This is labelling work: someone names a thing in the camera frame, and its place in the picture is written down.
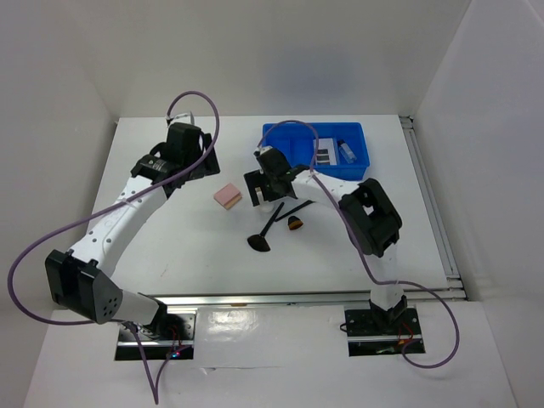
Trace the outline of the small clear bottle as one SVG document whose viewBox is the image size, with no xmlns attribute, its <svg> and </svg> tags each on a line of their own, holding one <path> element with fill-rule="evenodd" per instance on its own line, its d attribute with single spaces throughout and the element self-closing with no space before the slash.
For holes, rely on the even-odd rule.
<svg viewBox="0 0 544 408">
<path fill-rule="evenodd" d="M 343 139 L 338 140 L 337 146 L 338 146 L 339 152 L 341 153 L 344 160 L 348 164 L 353 164 L 353 163 L 356 162 L 357 157 L 356 157 L 355 153 L 352 151 L 352 149 L 349 147 L 349 145 Z"/>
</svg>

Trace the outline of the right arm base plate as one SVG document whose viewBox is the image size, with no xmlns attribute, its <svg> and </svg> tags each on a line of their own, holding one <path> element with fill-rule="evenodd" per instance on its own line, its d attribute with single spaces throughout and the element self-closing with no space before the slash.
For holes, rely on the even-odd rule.
<svg viewBox="0 0 544 408">
<path fill-rule="evenodd" d="M 339 330 L 347 335 L 348 354 L 356 356 L 385 356 L 424 354 L 422 329 L 415 308 L 408 308 L 391 326 L 379 328 L 369 309 L 344 311 L 345 321 Z"/>
</svg>

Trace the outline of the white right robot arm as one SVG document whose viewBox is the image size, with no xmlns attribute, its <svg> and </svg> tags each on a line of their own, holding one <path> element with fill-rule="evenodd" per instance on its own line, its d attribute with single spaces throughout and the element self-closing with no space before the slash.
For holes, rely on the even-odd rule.
<svg viewBox="0 0 544 408">
<path fill-rule="evenodd" d="M 402 220 L 380 183 L 374 178 L 346 181 L 306 165 L 292 167 L 271 146 L 258 147 L 254 155 L 260 168 L 244 175 L 252 204 L 290 197 L 337 211 L 372 282 L 372 326 L 391 332 L 407 308 L 401 283 L 393 276 Z"/>
</svg>

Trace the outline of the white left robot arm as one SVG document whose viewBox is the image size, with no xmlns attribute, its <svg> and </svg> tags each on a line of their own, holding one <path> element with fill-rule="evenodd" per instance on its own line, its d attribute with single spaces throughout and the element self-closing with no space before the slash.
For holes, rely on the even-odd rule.
<svg viewBox="0 0 544 408">
<path fill-rule="evenodd" d="M 121 289 L 111 279 L 116 265 L 151 215 L 186 182 L 219 173 L 213 137 L 199 127 L 177 122 L 167 139 L 142 156 L 116 199 L 116 209 L 66 252 L 46 258 L 49 289 L 55 303 L 97 324 L 137 324 L 149 339 L 164 335 L 178 318 L 163 302 Z"/>
</svg>

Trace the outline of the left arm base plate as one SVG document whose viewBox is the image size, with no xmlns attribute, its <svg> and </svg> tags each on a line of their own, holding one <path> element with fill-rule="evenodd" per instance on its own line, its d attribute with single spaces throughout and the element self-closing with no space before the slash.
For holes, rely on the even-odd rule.
<svg viewBox="0 0 544 408">
<path fill-rule="evenodd" d="M 197 322 L 195 308 L 174 308 L 180 323 L 167 329 L 167 334 L 154 334 L 137 326 L 137 333 L 142 343 L 147 360 L 193 360 L 195 353 L 194 338 Z M 124 326 L 119 328 L 116 343 L 115 361 L 141 361 L 138 344 L 133 334 Z"/>
</svg>

